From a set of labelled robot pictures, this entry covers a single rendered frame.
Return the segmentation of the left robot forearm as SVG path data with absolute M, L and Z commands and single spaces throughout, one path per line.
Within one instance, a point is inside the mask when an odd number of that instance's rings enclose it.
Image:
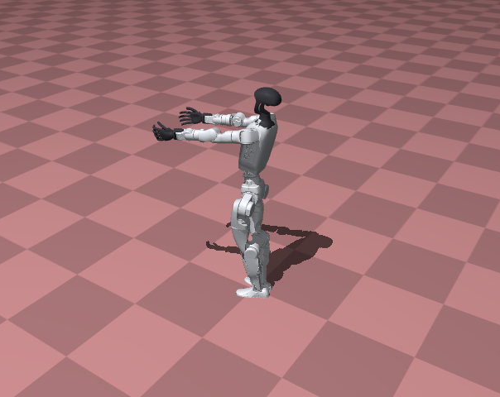
M 183 129 L 183 128 L 182 128 Z M 182 132 L 176 132 L 176 139 L 178 140 L 187 140 L 187 141 L 200 141 L 200 142 L 207 142 L 207 141 L 213 141 L 217 137 L 217 133 L 214 129 L 191 129 L 187 128 L 184 129 Z

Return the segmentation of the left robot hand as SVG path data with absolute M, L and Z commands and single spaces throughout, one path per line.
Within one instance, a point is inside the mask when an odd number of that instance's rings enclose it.
M 155 133 L 154 135 L 158 141 L 169 141 L 172 138 L 174 138 L 174 140 L 178 140 L 178 139 L 176 139 L 175 133 L 184 131 L 184 129 L 182 129 L 182 128 L 175 128 L 174 130 L 171 130 L 170 128 L 164 127 L 160 122 L 157 122 L 157 124 L 160 127 L 162 127 L 162 129 L 160 129 L 160 128 L 155 127 L 155 125 L 153 125 L 153 132 Z M 157 134 L 160 134 L 160 135 L 157 135 Z M 162 138 L 159 138 L 159 137 L 162 137 Z

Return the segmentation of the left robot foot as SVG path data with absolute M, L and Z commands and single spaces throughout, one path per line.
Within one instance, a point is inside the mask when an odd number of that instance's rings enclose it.
M 245 298 L 264 298 L 264 299 L 270 296 L 267 288 L 261 287 L 260 292 L 255 292 L 253 286 L 245 289 L 237 289 L 236 295 Z

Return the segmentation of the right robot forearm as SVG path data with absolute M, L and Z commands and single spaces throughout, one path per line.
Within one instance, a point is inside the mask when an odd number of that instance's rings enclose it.
M 223 114 L 213 114 L 212 116 L 204 116 L 204 122 L 205 123 L 211 123 L 214 125 L 227 125 L 231 127 L 233 125 L 232 123 L 232 118 L 234 117 L 236 113 L 234 114 L 228 114 L 228 115 L 223 115 Z

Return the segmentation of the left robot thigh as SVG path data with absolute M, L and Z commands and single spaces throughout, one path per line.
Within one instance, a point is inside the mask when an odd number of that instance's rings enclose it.
M 254 209 L 254 197 L 251 194 L 244 194 L 243 198 L 236 199 L 231 212 L 231 228 L 239 250 L 244 254 L 245 249 L 252 247 L 257 250 L 257 256 L 259 256 L 259 244 L 248 240 L 250 217 L 253 215 Z

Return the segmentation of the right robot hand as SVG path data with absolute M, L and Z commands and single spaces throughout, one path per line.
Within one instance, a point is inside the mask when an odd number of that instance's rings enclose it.
M 204 122 L 204 116 L 212 116 L 213 115 L 211 113 L 203 113 L 203 114 L 201 114 L 201 112 L 198 112 L 195 109 L 190 108 L 190 107 L 188 107 L 186 109 L 190 110 L 190 111 L 193 111 L 193 112 L 187 112 L 187 111 L 180 112 L 180 114 L 182 114 L 182 113 L 190 114 L 190 115 L 181 115 L 181 116 L 179 116 L 179 118 L 181 118 L 181 117 L 190 117 L 190 118 L 181 119 L 180 122 L 182 122 L 182 121 L 190 121 L 190 120 L 191 120 L 191 122 L 184 122 L 184 123 L 181 124 L 181 126 L 183 126 L 185 124 L 191 124 L 191 123 L 193 123 L 193 124 L 197 124 L 197 123 L 200 123 L 200 122 L 205 123 Z M 205 123 L 205 124 L 211 124 L 211 123 Z

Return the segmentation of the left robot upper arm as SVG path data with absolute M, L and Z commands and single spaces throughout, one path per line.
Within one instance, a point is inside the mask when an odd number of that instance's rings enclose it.
M 217 133 L 213 143 L 238 143 L 242 145 L 251 145 L 253 142 L 259 142 L 259 133 L 253 129 L 241 129 L 237 131 L 226 131 L 221 133 L 217 127 L 213 127 Z M 208 129 L 209 130 L 209 129 Z

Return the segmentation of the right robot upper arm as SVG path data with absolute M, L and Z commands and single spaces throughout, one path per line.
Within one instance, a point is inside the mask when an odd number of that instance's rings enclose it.
M 276 116 L 274 113 L 270 112 L 272 118 L 276 121 Z M 232 123 L 236 127 L 247 127 L 253 120 L 259 118 L 260 115 L 253 115 L 246 118 L 241 112 L 237 112 L 232 118 Z

